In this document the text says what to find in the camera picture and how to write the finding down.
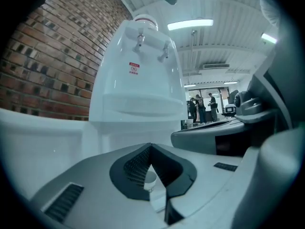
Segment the standing person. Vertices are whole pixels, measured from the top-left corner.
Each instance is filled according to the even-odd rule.
[[[205,124],[205,106],[203,104],[203,98],[199,96],[199,94],[196,95],[196,107],[198,109],[199,118],[200,118],[200,124]]]
[[[193,123],[195,123],[197,119],[197,109],[196,109],[196,105],[193,102],[194,100],[195,99],[193,97],[190,100],[190,114],[191,117],[193,118]]]
[[[213,97],[213,95],[211,93],[209,93],[209,96],[211,98],[211,101],[208,104],[208,106],[211,106],[212,119],[213,119],[213,122],[216,122],[217,121],[217,113],[216,113],[217,103],[216,103],[216,99]]]

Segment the gray plastic surface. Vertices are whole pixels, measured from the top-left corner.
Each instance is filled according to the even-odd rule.
[[[261,147],[247,192],[235,213],[233,229],[257,228],[275,209],[301,169],[304,146],[305,129],[301,128],[267,139]]]
[[[278,113],[276,109],[269,109],[257,114],[251,115],[235,115],[235,118],[246,123],[246,124],[253,124],[257,122],[261,122],[270,118],[275,117]]]
[[[73,182],[84,186],[84,190],[65,219],[65,226],[73,229],[165,228],[167,224],[149,201],[127,198],[110,180],[111,165],[142,146],[126,147],[77,163],[42,187],[31,203],[36,208],[42,208],[67,183]]]
[[[216,155],[215,136],[240,133],[251,128],[235,118],[229,119],[228,123],[226,122],[228,120],[217,122],[220,124],[219,126],[210,128],[209,125],[205,125],[204,129],[200,129],[201,126],[191,130],[174,132],[171,135],[172,145],[196,153]]]
[[[109,171],[115,160],[142,146],[143,144],[125,147],[77,163],[41,188],[33,197],[31,204],[37,209],[44,207],[67,183],[73,182],[84,186],[84,190],[64,221],[64,225],[69,228],[161,229],[168,227],[154,211],[149,201],[127,198],[110,180]],[[179,196],[180,200],[173,201],[174,208],[185,215],[195,213],[198,208],[212,199],[234,173],[214,167],[216,163],[238,166],[242,161],[239,157],[211,156],[165,145],[159,146],[189,160],[197,170],[200,170],[198,178],[194,181],[193,191],[187,192],[184,195],[186,197]]]
[[[305,57],[299,33],[300,30],[296,30],[294,23],[285,17],[285,13],[281,13],[280,43],[276,45],[276,55],[268,69],[291,119],[295,122],[305,121]]]

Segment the black vent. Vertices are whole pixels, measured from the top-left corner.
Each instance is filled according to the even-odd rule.
[[[127,178],[140,187],[144,187],[146,173],[151,165],[149,156],[150,147],[146,148],[124,165]]]
[[[238,167],[238,166],[228,165],[228,164],[224,164],[224,163],[216,163],[214,166],[217,168],[220,168],[220,169],[229,170],[229,171],[233,171],[233,172]]]
[[[229,64],[218,63],[218,64],[205,64],[204,69],[217,69],[217,68],[229,68]]]
[[[76,184],[68,185],[68,187],[59,195],[59,197],[44,213],[52,219],[62,223],[74,206],[76,200],[81,195],[83,189],[83,187]]]

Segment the ceiling light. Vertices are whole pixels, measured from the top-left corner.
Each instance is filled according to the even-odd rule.
[[[238,82],[225,82],[224,84],[236,84]]]
[[[276,43],[277,42],[277,39],[273,38],[272,36],[269,36],[265,33],[262,34],[262,38],[267,40],[267,41],[270,41],[272,43]]]
[[[196,86],[196,85],[185,85],[184,87],[192,87],[192,86]]]
[[[191,21],[181,21],[181,22],[175,22],[167,25],[168,30],[176,30],[180,28],[186,28],[186,27],[195,27],[195,26],[212,26],[213,20],[191,20]]]

